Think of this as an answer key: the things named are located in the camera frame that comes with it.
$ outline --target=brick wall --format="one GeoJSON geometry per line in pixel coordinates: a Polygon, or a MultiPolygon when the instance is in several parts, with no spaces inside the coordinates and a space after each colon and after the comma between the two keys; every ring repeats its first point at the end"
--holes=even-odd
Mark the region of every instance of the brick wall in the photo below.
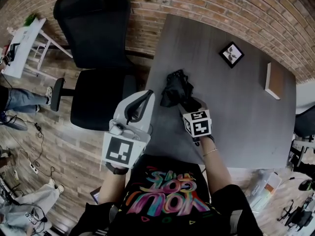
{"type": "MultiPolygon", "coordinates": [[[[45,31],[65,38],[53,18],[56,0],[1,0],[0,44],[7,26],[20,27],[32,12],[46,17],[45,31]]],[[[131,0],[126,48],[154,54],[168,13],[212,25],[262,49],[298,83],[315,79],[315,0],[131,0]]]]}

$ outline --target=black office chair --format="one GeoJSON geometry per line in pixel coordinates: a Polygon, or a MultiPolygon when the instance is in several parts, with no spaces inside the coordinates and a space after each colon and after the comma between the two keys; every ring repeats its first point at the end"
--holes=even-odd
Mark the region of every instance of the black office chair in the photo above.
{"type": "MultiPolygon", "coordinates": [[[[307,109],[301,114],[295,116],[294,133],[303,139],[308,139],[311,143],[314,140],[315,135],[315,106],[307,109]]],[[[297,150],[291,145],[290,151],[296,154],[298,157],[302,156],[302,153],[306,153],[308,148],[302,147],[301,151],[297,150]]]]}
{"type": "Polygon", "coordinates": [[[136,92],[134,64],[126,57],[125,38],[129,0],[57,0],[57,19],[77,67],[75,90],[56,81],[51,109],[58,111],[62,96],[73,96],[73,124],[107,131],[118,103],[136,92]]]}
{"type": "Polygon", "coordinates": [[[313,219],[312,212],[305,211],[302,207],[298,207],[296,210],[294,210],[294,212],[291,213],[293,200],[291,200],[291,202],[292,204],[288,211],[285,208],[283,209],[286,212],[286,214],[277,220],[281,221],[288,217],[287,221],[285,222],[285,226],[288,226],[290,229],[294,225],[296,225],[296,227],[299,227],[298,231],[300,231],[303,227],[308,226],[311,220],[313,219]]]}

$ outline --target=colorful text print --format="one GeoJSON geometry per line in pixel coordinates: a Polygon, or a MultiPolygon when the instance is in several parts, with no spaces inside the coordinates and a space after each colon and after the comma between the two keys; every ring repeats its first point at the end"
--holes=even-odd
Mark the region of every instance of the colorful text print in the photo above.
{"type": "Polygon", "coordinates": [[[140,213],[148,202],[151,205],[147,215],[152,217],[160,216],[161,212],[177,213],[177,216],[189,215],[193,207],[199,212],[210,210],[197,196],[197,184],[188,173],[177,176],[172,171],[154,171],[147,180],[153,183],[150,188],[140,186],[141,191],[133,192],[127,198],[126,206],[136,199],[127,214],[140,213]]]}

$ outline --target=gray pants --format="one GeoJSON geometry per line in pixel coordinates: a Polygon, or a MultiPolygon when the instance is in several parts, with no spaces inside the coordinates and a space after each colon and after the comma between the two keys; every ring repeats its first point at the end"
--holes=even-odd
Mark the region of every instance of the gray pants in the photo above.
{"type": "MultiPolygon", "coordinates": [[[[27,204],[22,206],[16,206],[14,204],[10,206],[4,206],[0,209],[0,213],[4,215],[4,220],[0,224],[0,229],[6,236],[13,235],[25,235],[25,232],[31,222],[25,216],[26,213],[31,214],[32,210],[35,209],[39,219],[42,219],[44,214],[46,215],[50,208],[55,204],[60,192],[58,189],[45,184],[39,190],[27,194],[22,197],[18,197],[16,201],[20,204],[27,204]]],[[[46,231],[52,226],[50,221],[45,223],[37,222],[34,228],[38,228],[36,231],[46,231]]]]}
{"type": "Polygon", "coordinates": [[[32,93],[25,89],[9,89],[9,98],[6,110],[14,110],[21,113],[36,113],[36,105],[45,105],[46,96],[32,93]]]}

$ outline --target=picture frame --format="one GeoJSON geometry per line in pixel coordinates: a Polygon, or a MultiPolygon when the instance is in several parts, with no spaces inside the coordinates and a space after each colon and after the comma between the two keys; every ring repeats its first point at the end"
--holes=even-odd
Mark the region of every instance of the picture frame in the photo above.
{"type": "Polygon", "coordinates": [[[222,49],[222,51],[219,52],[219,55],[224,59],[230,68],[233,68],[242,59],[244,53],[234,42],[230,42],[222,49]]]}

